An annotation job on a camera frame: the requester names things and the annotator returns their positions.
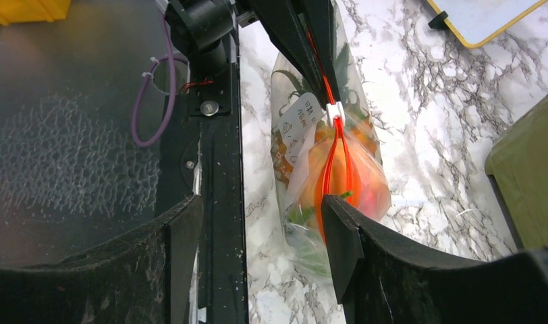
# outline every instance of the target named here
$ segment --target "silver bolt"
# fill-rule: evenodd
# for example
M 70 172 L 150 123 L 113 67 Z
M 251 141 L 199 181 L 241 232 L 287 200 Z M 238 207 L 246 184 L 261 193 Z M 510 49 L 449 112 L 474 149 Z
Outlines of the silver bolt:
M 212 116 L 219 111 L 219 104 L 216 101 L 205 101 L 200 105 L 200 112 L 205 116 Z

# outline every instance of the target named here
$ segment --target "yellow plastic bin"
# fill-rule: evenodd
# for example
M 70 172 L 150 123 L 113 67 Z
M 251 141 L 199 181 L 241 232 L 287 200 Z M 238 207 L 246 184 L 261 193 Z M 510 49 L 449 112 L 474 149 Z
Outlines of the yellow plastic bin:
M 0 25 L 65 19 L 72 0 L 0 0 Z

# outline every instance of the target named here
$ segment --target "clear plastic bag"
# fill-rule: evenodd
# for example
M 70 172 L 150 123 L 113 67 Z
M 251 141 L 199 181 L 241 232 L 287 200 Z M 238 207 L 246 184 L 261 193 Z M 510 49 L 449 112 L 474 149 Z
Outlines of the clear plastic bag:
M 391 205 L 379 141 L 339 11 L 334 8 L 335 73 L 345 112 L 339 130 L 329 126 L 308 82 L 282 54 L 274 67 L 271 90 L 271 155 L 284 236 L 301 270 L 324 277 L 330 273 L 319 226 L 323 194 L 338 194 L 377 221 Z

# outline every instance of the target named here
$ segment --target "marble surface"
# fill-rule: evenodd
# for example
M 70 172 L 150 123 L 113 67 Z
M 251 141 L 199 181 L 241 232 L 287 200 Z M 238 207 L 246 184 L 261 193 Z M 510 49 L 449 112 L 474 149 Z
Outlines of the marble surface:
M 515 251 L 484 173 L 496 138 L 548 92 L 548 2 L 481 49 L 427 27 L 420 0 L 339 0 L 382 141 L 393 206 L 382 223 L 433 248 L 490 261 Z M 344 323 L 329 284 L 283 245 L 270 150 L 277 50 L 241 31 L 246 243 L 252 323 Z

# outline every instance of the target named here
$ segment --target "purple cable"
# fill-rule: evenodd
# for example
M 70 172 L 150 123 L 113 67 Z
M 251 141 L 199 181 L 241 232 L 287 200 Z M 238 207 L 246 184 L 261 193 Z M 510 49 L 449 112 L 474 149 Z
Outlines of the purple cable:
M 187 64 L 188 62 L 181 58 L 181 57 L 174 57 L 173 56 L 173 47 L 171 45 L 171 38 L 169 37 L 169 31 L 167 30 L 167 24 L 165 22 L 165 16 L 163 14 L 160 15 L 161 19 L 161 27 L 163 28 L 163 32 L 165 34 L 165 45 L 167 47 L 167 54 L 163 57 L 157 58 L 157 61 L 166 61 L 169 60 L 171 57 L 175 61 L 179 61 L 183 64 Z M 141 89 L 139 90 L 139 94 L 137 95 L 137 100 L 135 101 L 135 106 L 133 107 L 133 114 L 131 115 L 131 135 L 133 136 L 133 141 L 135 144 L 137 144 L 140 147 L 149 147 L 153 145 L 158 139 L 161 137 L 163 132 L 165 131 L 165 128 L 167 128 L 167 125 L 169 125 L 169 120 L 171 120 L 171 115 L 173 113 L 173 107 L 175 105 L 175 97 L 177 95 L 177 75 L 176 75 L 176 69 L 174 64 L 169 64 L 169 74 L 171 78 L 171 90 L 169 93 L 169 102 L 167 104 L 167 112 L 165 113 L 165 117 L 163 117 L 163 121 L 161 122 L 161 125 L 159 126 L 159 129 L 155 132 L 155 135 L 151 137 L 147 141 L 142 141 L 139 138 L 139 134 L 137 133 L 137 121 L 139 118 L 139 106 L 141 104 L 141 100 L 143 99 L 143 94 L 145 93 L 145 90 L 147 88 L 148 82 L 150 80 L 150 76 L 153 74 L 157 62 L 154 62 L 150 69 L 149 73 L 144 77 L 143 85 L 141 86 Z

